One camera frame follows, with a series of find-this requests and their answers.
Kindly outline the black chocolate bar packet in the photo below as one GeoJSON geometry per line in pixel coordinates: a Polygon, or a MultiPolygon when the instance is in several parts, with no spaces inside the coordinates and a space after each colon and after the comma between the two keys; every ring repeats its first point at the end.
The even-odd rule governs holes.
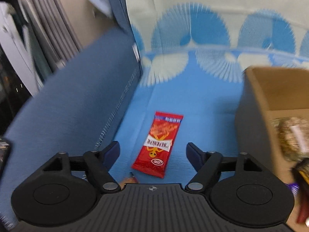
{"type": "Polygon", "coordinates": [[[292,174],[299,185],[299,187],[308,194],[309,188],[309,180],[308,180],[308,158],[305,158],[301,162],[299,162],[293,169],[292,174]]]}

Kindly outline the grey curtain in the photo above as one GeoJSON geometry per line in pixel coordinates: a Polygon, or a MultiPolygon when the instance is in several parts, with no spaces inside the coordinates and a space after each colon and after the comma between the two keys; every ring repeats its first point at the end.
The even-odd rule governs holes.
{"type": "Polygon", "coordinates": [[[18,0],[29,22],[30,53],[45,81],[82,49],[60,0],[18,0]]]}

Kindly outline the brown cardboard box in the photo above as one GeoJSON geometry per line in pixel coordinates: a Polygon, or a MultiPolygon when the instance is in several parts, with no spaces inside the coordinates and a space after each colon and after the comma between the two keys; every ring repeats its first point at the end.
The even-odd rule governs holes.
{"type": "Polygon", "coordinates": [[[295,163],[283,156],[271,120],[308,118],[308,70],[282,67],[249,67],[236,111],[239,151],[246,151],[284,183],[293,183],[295,163]]]}

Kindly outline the clear bag of peanuts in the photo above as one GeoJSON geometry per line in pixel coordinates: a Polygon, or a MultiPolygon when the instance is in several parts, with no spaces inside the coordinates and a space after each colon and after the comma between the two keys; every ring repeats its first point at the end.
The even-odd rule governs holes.
{"type": "Polygon", "coordinates": [[[129,172],[127,177],[125,177],[123,179],[123,181],[121,181],[119,183],[119,185],[120,185],[121,189],[123,189],[125,187],[125,185],[127,185],[127,184],[138,184],[138,183],[139,183],[139,181],[137,180],[135,175],[132,172],[129,172]]]}

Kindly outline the red spicy strip packet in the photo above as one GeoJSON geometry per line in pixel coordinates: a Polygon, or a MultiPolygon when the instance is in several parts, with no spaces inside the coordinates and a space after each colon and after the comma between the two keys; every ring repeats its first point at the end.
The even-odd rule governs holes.
{"type": "Polygon", "coordinates": [[[183,115],[156,112],[132,168],[153,177],[164,178],[182,120],[183,115]]]}

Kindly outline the blue fan-pattern sofa cover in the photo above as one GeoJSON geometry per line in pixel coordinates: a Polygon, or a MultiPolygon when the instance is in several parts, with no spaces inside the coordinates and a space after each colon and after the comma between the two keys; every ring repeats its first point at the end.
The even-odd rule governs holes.
{"type": "Polygon", "coordinates": [[[308,67],[308,0],[125,0],[143,76],[119,127],[122,180],[155,112],[183,115],[164,183],[186,183],[185,147],[238,152],[235,112],[249,66],[308,67]]]}

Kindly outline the purple milk candy bar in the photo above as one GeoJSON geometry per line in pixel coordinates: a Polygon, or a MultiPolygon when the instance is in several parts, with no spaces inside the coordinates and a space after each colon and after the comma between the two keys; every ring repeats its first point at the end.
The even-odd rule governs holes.
{"type": "Polygon", "coordinates": [[[287,184],[290,191],[293,193],[293,195],[296,197],[299,192],[299,185],[297,183],[290,183],[287,184]]]}

